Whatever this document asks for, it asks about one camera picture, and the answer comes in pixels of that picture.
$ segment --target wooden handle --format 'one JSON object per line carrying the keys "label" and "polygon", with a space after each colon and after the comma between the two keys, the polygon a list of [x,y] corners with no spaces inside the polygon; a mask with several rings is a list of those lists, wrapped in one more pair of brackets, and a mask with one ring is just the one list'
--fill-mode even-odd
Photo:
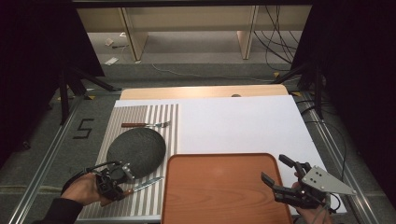
{"label": "wooden handle", "polygon": [[121,128],[146,127],[147,123],[122,123]]}

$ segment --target striped placemat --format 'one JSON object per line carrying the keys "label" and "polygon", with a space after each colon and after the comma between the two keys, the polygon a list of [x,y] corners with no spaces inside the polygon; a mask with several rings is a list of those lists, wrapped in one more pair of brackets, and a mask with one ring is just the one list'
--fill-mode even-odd
{"label": "striped placemat", "polygon": [[[168,159],[177,154],[177,114],[178,105],[139,105],[114,107],[107,125],[105,137],[99,152],[96,164],[106,161],[107,150],[111,143],[120,134],[130,130],[121,128],[123,122],[146,122],[156,123],[171,120],[171,125],[166,128],[153,128],[163,136],[166,144],[166,154],[163,164],[152,174],[137,179],[132,184],[122,184],[124,190],[130,189],[137,184],[141,184],[157,176],[165,176]],[[146,189],[142,189],[132,196],[119,202],[111,203],[101,207],[99,203],[85,206],[80,213],[78,220],[97,219],[107,217],[140,217],[159,216],[163,204],[164,180]]]}

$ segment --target brown tray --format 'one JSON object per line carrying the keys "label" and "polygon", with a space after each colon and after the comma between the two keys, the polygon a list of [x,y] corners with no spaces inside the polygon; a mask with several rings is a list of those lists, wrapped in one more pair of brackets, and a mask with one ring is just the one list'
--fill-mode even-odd
{"label": "brown tray", "polygon": [[175,155],[169,159],[162,224],[291,223],[289,207],[274,201],[261,180],[281,185],[266,153]]}

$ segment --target black round object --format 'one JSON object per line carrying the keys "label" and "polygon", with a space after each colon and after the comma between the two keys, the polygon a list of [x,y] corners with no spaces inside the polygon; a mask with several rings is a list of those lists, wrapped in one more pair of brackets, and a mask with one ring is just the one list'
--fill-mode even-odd
{"label": "black round object", "polygon": [[151,174],[163,162],[166,144],[163,137],[148,128],[133,128],[120,134],[108,148],[107,161],[130,163],[135,179]]}

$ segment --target knife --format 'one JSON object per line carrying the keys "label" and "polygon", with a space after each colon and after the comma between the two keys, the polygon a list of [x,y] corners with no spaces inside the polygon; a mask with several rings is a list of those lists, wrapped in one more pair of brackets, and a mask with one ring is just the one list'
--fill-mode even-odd
{"label": "knife", "polygon": [[137,191],[139,191],[141,189],[145,189],[146,187],[148,187],[150,185],[153,185],[153,184],[157,183],[158,181],[160,181],[162,179],[163,179],[163,176],[159,176],[159,177],[152,178],[152,179],[150,179],[149,181],[147,181],[147,182],[145,182],[143,184],[136,185],[134,187],[134,192],[137,192]]}

